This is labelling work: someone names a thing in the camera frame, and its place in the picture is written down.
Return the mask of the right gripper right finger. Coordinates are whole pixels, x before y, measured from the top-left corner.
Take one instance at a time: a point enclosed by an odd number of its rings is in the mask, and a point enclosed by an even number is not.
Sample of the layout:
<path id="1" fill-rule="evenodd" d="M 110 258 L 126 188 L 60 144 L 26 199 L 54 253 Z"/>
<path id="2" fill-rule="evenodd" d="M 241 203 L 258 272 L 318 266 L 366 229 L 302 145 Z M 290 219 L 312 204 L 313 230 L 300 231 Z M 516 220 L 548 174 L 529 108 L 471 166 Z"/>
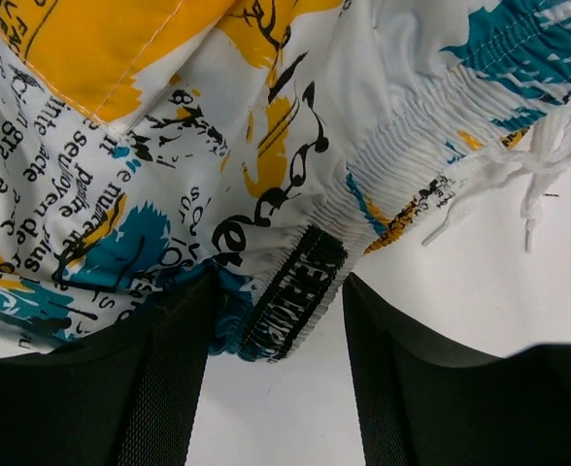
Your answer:
<path id="1" fill-rule="evenodd" d="M 343 289 L 369 465 L 571 465 L 571 345 L 499 358 L 406 316 L 357 276 Z"/>

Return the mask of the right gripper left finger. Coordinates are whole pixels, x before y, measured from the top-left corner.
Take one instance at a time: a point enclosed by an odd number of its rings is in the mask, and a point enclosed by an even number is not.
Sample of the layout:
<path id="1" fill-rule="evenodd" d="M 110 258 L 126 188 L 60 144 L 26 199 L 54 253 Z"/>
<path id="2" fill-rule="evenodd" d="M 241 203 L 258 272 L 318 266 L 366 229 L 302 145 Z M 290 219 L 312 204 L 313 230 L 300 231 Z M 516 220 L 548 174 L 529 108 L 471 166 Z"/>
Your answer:
<path id="1" fill-rule="evenodd" d="M 182 465 L 218 307 L 213 273 L 49 354 L 0 359 L 0 465 Z"/>

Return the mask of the colourful printed shorts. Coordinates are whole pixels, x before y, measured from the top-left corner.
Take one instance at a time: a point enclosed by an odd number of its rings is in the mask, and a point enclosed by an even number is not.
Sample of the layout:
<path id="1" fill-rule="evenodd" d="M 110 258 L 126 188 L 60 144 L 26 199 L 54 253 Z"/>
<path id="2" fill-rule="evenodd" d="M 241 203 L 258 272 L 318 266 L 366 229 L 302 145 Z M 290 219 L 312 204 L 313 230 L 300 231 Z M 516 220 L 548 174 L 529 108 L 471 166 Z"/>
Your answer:
<path id="1" fill-rule="evenodd" d="M 0 1 L 0 359 L 208 270 L 287 357 L 365 254 L 571 164 L 571 1 Z"/>

